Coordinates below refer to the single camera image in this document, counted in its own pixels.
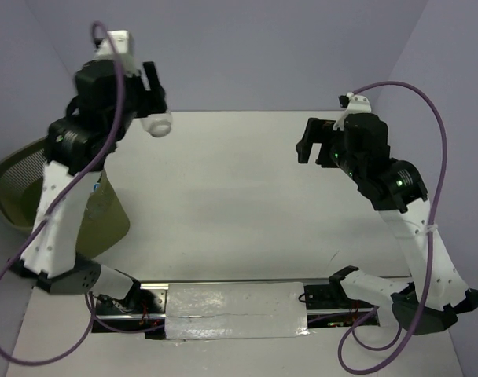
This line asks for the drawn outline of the clear bottle without cap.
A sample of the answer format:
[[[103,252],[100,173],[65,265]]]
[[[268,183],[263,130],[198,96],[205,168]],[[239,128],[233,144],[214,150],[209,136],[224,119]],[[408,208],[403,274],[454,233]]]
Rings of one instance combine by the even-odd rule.
[[[166,137],[172,131],[173,117],[170,111],[150,114],[140,118],[143,130],[154,138]]]

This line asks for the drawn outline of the clear bottle white cap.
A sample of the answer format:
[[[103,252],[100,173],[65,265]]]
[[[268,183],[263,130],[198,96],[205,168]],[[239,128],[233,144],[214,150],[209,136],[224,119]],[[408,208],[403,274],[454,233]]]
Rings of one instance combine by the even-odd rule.
[[[102,216],[111,206],[112,191],[108,188],[97,188],[90,195],[85,209],[85,218],[94,220]]]

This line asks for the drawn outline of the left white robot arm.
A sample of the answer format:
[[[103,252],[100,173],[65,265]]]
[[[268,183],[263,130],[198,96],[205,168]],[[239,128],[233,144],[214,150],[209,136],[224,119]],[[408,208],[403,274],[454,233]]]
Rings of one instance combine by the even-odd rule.
[[[132,313],[146,296],[140,282],[79,255],[76,244],[93,186],[132,121],[170,129],[166,93],[152,61],[127,71],[92,60],[76,72],[75,88],[64,117],[48,128],[39,207],[14,269],[50,295],[95,295]]]

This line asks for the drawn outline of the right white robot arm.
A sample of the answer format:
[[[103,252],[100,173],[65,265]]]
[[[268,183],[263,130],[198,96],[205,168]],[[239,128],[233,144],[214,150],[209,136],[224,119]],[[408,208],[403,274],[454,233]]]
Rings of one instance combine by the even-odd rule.
[[[351,114],[341,128],[332,120],[310,118],[296,144],[300,164],[308,163],[315,144],[321,146],[317,165],[341,169],[388,225],[412,280],[394,282],[350,265],[330,276],[326,287],[306,287],[307,308],[366,302],[390,311],[403,329],[420,309],[415,335],[446,331],[458,315],[477,309],[478,290],[459,276],[440,234],[428,223],[431,204],[418,169],[390,155],[388,125],[372,113]]]

